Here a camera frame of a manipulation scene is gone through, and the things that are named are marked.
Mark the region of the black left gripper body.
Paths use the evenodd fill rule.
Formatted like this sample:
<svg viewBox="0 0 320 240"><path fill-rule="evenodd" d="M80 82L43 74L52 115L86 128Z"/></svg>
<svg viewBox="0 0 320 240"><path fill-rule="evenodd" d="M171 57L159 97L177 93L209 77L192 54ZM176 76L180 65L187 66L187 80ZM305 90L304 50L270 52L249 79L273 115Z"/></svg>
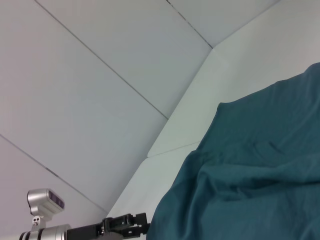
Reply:
<svg viewBox="0 0 320 240"><path fill-rule="evenodd" d="M96 223L67 230L68 240L117 240L118 234L105 232L104 223Z"/></svg>

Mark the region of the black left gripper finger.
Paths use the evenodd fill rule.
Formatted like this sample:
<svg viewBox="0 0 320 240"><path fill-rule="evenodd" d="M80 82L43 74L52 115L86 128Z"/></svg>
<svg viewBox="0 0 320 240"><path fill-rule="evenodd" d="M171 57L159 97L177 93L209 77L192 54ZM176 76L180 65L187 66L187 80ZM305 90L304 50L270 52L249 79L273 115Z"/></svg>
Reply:
<svg viewBox="0 0 320 240"><path fill-rule="evenodd" d="M133 216L125 214L118 217L107 217L102 220L104 229L126 229L134 225L142 226L147 224L146 213L140 213Z"/></svg>
<svg viewBox="0 0 320 240"><path fill-rule="evenodd" d="M119 234L122 238L139 238L141 235L146 235L150 227L150 223L129 226L121 229L111 229L108 233Z"/></svg>

